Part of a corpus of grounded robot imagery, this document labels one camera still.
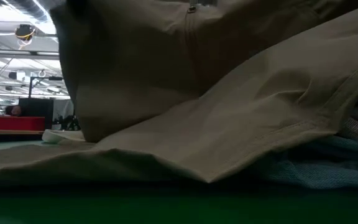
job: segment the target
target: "person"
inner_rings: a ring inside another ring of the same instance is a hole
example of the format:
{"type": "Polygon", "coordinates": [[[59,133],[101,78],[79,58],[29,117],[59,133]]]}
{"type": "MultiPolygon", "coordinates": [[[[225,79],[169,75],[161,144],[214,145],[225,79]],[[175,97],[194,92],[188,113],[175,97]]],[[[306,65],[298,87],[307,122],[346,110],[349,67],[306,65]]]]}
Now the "person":
{"type": "Polygon", "coordinates": [[[5,114],[11,116],[20,116],[22,114],[22,108],[19,105],[5,107],[5,114]]]}

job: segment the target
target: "stitching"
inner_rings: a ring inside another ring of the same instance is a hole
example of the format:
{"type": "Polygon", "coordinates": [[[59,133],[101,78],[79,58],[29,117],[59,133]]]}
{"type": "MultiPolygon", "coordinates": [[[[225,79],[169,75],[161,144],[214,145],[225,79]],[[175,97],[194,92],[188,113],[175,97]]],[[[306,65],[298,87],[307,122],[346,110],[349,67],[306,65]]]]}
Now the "stitching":
{"type": "MultiPolygon", "coordinates": [[[[333,95],[329,98],[329,100],[324,104],[324,106],[322,108],[320,108],[318,111],[317,111],[317,115],[320,116],[320,117],[317,117],[316,120],[312,120],[312,121],[301,121],[299,123],[296,123],[296,124],[293,124],[293,125],[290,125],[290,126],[287,126],[287,127],[284,127],[284,128],[281,128],[281,129],[278,129],[276,131],[273,131],[271,133],[268,133],[268,134],[265,134],[263,136],[260,136],[260,137],[257,137],[257,138],[253,138],[251,140],[248,140],[250,143],[248,144],[249,147],[253,150],[250,151],[250,153],[248,153],[247,155],[245,155],[245,157],[242,157],[242,156],[237,156],[236,158],[244,158],[244,159],[237,159],[237,161],[234,163],[234,167],[235,168],[232,168],[232,169],[228,169],[226,168],[224,170],[224,172],[222,173],[227,173],[227,172],[230,172],[231,170],[238,170],[239,168],[237,167],[238,164],[240,163],[240,161],[244,161],[246,160],[246,158],[248,158],[249,156],[255,154],[256,150],[256,146],[259,146],[259,147],[264,147],[266,145],[269,145],[269,144],[276,144],[280,141],[283,141],[283,139],[276,139],[276,140],[273,140],[273,141],[268,141],[268,142],[265,142],[264,144],[258,144],[258,141],[259,140],[262,140],[262,139],[266,139],[267,137],[272,137],[272,136],[276,136],[276,135],[279,135],[280,133],[283,133],[284,131],[288,130],[288,129],[293,129],[294,131],[296,131],[296,128],[299,127],[299,128],[302,128],[303,126],[306,128],[305,130],[302,131],[305,132],[305,131],[309,131],[315,127],[317,127],[317,124],[325,124],[327,125],[327,121],[329,121],[329,118],[327,116],[325,116],[324,114],[322,114],[322,110],[325,110],[332,102],[333,100],[338,100],[340,99],[343,95],[347,95],[347,93],[349,92],[343,92],[343,90],[348,90],[350,89],[349,87],[350,86],[354,86],[354,85],[358,85],[358,82],[356,82],[355,84],[353,84],[353,80],[354,80],[354,77],[358,74],[358,69],[356,69],[352,75],[350,75],[338,88],[337,90],[333,93],[333,95]]],[[[336,108],[336,110],[334,110],[334,113],[337,112],[338,110],[340,109],[340,107],[336,108]]],[[[238,147],[238,145],[242,144],[244,141],[238,141],[237,144],[235,144],[233,147],[238,147]]],[[[266,152],[269,152],[271,151],[271,149],[264,149],[260,154],[263,155],[265,154],[266,152]]],[[[222,166],[227,166],[227,164],[229,163],[229,161],[225,162],[222,166]]],[[[218,172],[218,170],[215,170],[214,172],[211,173],[210,176],[215,176],[216,173],[218,172]]]]}

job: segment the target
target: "cable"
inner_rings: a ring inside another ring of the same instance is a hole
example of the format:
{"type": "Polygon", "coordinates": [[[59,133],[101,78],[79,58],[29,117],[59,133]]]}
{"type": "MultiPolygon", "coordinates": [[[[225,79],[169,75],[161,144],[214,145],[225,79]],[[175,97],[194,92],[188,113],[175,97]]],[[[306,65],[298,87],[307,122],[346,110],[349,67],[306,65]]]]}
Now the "cable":
{"type": "Polygon", "coordinates": [[[47,75],[47,73],[45,72],[45,70],[44,69],[42,69],[39,73],[38,73],[38,77],[45,77],[47,75]]]}
{"type": "Polygon", "coordinates": [[[31,42],[32,42],[32,39],[29,40],[27,43],[25,43],[23,40],[17,40],[17,44],[19,44],[19,46],[20,46],[20,47],[19,47],[19,50],[22,50],[23,47],[25,47],[25,46],[27,46],[27,45],[30,45],[31,42]]]}
{"type": "Polygon", "coordinates": [[[24,36],[19,36],[19,35],[16,35],[16,34],[15,34],[15,36],[16,36],[17,38],[26,38],[26,37],[30,37],[31,35],[33,35],[34,32],[35,32],[35,29],[33,29],[30,34],[27,34],[27,35],[24,35],[24,36]]]}
{"type": "Polygon", "coordinates": [[[0,69],[0,74],[2,74],[2,72],[5,71],[5,69],[8,67],[8,65],[11,63],[12,60],[13,60],[13,58],[11,58],[11,59],[0,69]]]}
{"type": "Polygon", "coordinates": [[[36,82],[36,83],[32,86],[32,89],[34,89],[34,87],[36,87],[40,82],[41,82],[41,80],[39,80],[38,82],[36,82]]]}

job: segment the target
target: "beige fabric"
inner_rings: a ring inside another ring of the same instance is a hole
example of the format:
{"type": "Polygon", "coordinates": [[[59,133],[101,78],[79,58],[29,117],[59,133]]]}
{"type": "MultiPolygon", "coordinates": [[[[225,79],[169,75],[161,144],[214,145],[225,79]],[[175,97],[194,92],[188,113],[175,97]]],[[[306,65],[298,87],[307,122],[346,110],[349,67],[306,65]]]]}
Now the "beige fabric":
{"type": "Polygon", "coordinates": [[[59,143],[63,140],[85,142],[82,131],[57,131],[46,129],[42,140],[47,143],[59,143]]]}
{"type": "Polygon", "coordinates": [[[87,4],[68,1],[52,16],[63,75],[91,142],[199,97],[261,50],[356,7],[225,0],[188,13],[186,1],[80,2],[87,4]]]}

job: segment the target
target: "seam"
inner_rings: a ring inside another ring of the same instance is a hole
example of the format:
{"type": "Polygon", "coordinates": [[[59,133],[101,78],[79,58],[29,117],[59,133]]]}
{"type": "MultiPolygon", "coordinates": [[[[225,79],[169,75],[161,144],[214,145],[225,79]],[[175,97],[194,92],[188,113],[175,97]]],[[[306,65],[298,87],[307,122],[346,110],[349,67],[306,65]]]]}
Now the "seam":
{"type": "MultiPolygon", "coordinates": [[[[246,155],[238,155],[237,158],[242,158],[242,159],[238,159],[235,163],[232,163],[232,170],[241,170],[240,168],[238,168],[238,164],[242,161],[244,162],[248,157],[250,157],[251,155],[254,155],[256,153],[256,150],[255,148],[257,146],[259,147],[264,147],[266,145],[269,145],[269,144],[276,144],[280,141],[285,141],[284,139],[277,139],[275,138],[275,136],[279,135],[279,134],[283,134],[285,131],[287,130],[293,130],[293,131],[296,131],[297,128],[301,129],[302,127],[305,127],[304,130],[301,130],[300,132],[303,133],[305,131],[309,131],[313,128],[316,128],[318,124],[323,124],[323,125],[328,125],[328,121],[330,120],[329,117],[325,116],[324,114],[321,113],[322,110],[326,110],[326,108],[334,101],[334,100],[338,100],[338,99],[341,99],[343,98],[342,96],[346,96],[347,94],[344,93],[344,89],[351,89],[349,87],[351,86],[354,86],[354,85],[358,85],[358,82],[354,83],[353,84],[353,79],[354,77],[358,74],[358,69],[356,69],[356,71],[352,72],[352,75],[350,75],[338,88],[337,90],[333,93],[333,95],[329,98],[329,100],[327,101],[327,103],[324,104],[324,106],[322,108],[320,108],[318,111],[317,111],[317,116],[316,116],[316,119],[315,120],[311,120],[311,121],[300,121],[299,123],[296,123],[296,124],[292,124],[290,126],[287,126],[287,127],[284,127],[284,128],[281,128],[281,129],[278,129],[276,131],[273,131],[271,133],[268,133],[268,134],[265,134],[263,136],[260,136],[260,137],[257,137],[257,138],[253,138],[251,140],[248,140],[250,143],[248,143],[248,146],[252,149],[250,151],[250,153],[246,154],[246,155]],[[265,143],[262,143],[262,144],[258,144],[258,141],[260,140],[263,140],[263,139],[266,139],[266,138],[272,138],[274,140],[272,141],[268,141],[268,142],[265,142],[265,143]]],[[[338,110],[340,109],[340,106],[338,106],[335,110],[334,110],[334,113],[337,112],[338,110]]],[[[233,147],[238,147],[239,145],[243,144],[244,141],[238,141],[236,143],[236,145],[234,145],[233,147]]],[[[264,155],[266,154],[267,152],[271,151],[271,149],[264,149],[262,152],[259,152],[260,155],[264,155]]],[[[229,161],[226,161],[225,163],[223,163],[222,166],[227,166],[227,164],[229,163],[229,161]]],[[[222,174],[223,173],[227,173],[227,172],[232,172],[230,169],[225,169],[224,172],[221,172],[222,174]]],[[[217,170],[214,170],[214,172],[211,173],[210,177],[216,177],[216,174],[217,174],[217,170]]]]}

